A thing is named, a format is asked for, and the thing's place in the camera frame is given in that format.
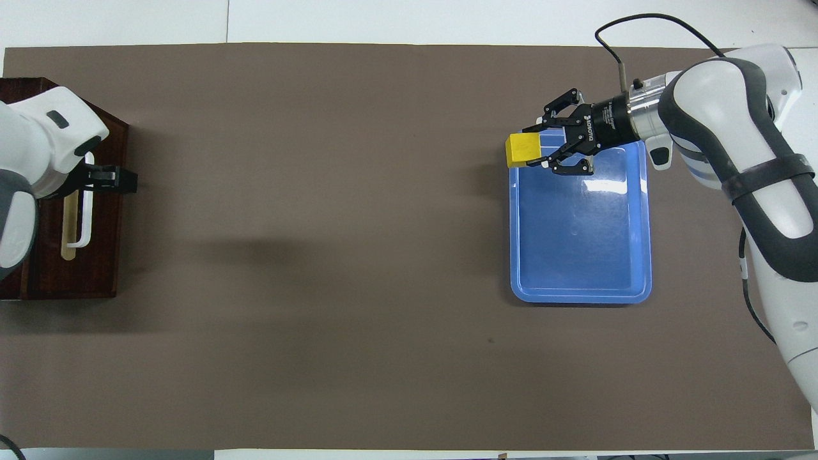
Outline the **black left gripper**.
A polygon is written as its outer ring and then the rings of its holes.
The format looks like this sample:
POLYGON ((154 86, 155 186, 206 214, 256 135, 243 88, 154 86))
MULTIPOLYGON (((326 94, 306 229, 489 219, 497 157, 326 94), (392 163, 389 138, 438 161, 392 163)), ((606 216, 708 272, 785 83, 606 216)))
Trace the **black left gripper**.
POLYGON ((54 192, 55 199, 74 192, 108 192, 134 194, 138 189, 138 175, 118 165, 77 165, 54 192))

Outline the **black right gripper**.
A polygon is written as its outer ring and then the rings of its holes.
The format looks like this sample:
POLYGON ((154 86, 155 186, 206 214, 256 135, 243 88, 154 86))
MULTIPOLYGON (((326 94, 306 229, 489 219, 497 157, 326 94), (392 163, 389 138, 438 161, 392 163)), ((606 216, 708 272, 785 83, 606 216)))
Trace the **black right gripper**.
POLYGON ((584 151, 618 148, 640 140, 632 122, 629 95, 584 103, 578 88, 570 88, 544 105, 534 131, 550 128, 572 129, 572 135, 552 154, 529 160, 529 167, 547 169, 559 176, 591 176, 595 174, 593 158, 584 151))

